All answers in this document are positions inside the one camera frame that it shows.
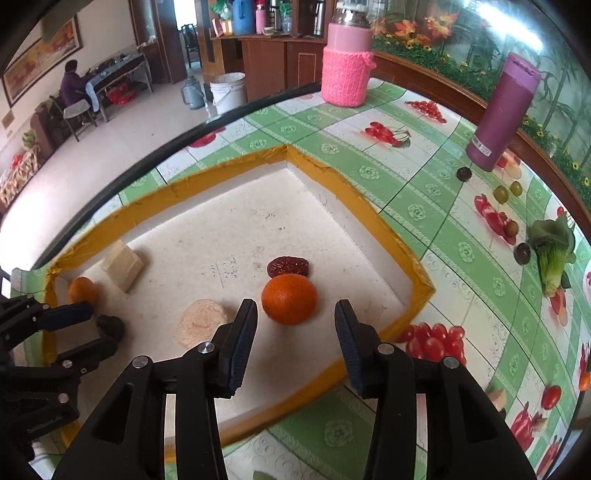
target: aquarium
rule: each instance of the aquarium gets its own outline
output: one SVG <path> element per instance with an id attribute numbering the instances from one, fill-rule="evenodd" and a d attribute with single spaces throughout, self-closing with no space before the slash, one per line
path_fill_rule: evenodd
<path id="1" fill-rule="evenodd" d="M 370 0 L 374 49 L 430 69 L 491 98 L 510 52 L 542 81 L 522 129 L 560 167 L 591 207 L 589 78 L 560 31 L 532 3 L 478 0 Z"/>

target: red date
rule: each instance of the red date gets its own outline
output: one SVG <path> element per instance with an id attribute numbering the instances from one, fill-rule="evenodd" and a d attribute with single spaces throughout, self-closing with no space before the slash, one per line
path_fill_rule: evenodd
<path id="1" fill-rule="evenodd" d="M 267 265 L 267 273 L 271 278 L 284 273 L 297 273 L 308 276 L 310 264 L 305 258 L 299 257 L 277 257 Z"/>

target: pink knitted cover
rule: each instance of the pink knitted cover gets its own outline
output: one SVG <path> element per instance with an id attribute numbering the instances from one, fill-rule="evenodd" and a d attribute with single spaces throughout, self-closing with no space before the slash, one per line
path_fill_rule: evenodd
<path id="1" fill-rule="evenodd" d="M 322 98 L 339 106 L 363 104 L 369 72 L 374 68 L 374 54 L 370 51 L 348 52 L 324 47 Z"/>

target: painting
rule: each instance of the painting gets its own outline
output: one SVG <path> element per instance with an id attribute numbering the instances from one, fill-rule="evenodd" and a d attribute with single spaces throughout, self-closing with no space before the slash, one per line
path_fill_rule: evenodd
<path id="1" fill-rule="evenodd" d="M 2 77 L 8 104 L 13 106 L 47 72 L 81 48 L 76 17 L 64 24 L 50 41 L 37 40 L 8 66 Z"/>

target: pink thermos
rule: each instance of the pink thermos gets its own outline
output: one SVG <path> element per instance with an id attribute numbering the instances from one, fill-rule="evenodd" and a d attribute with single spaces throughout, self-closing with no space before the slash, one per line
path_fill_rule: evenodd
<path id="1" fill-rule="evenodd" d="M 255 25 L 256 33 L 262 33 L 262 29 L 267 26 L 267 10 L 265 8 L 265 0 L 256 0 Z"/>
<path id="2" fill-rule="evenodd" d="M 492 171 L 534 98 L 540 72 L 515 53 L 509 53 L 503 73 L 466 154 L 482 170 Z"/>
<path id="3" fill-rule="evenodd" d="M 365 101 L 369 72 L 375 68 L 372 30 L 363 3 L 337 2 L 322 60 L 322 98 L 339 106 Z"/>

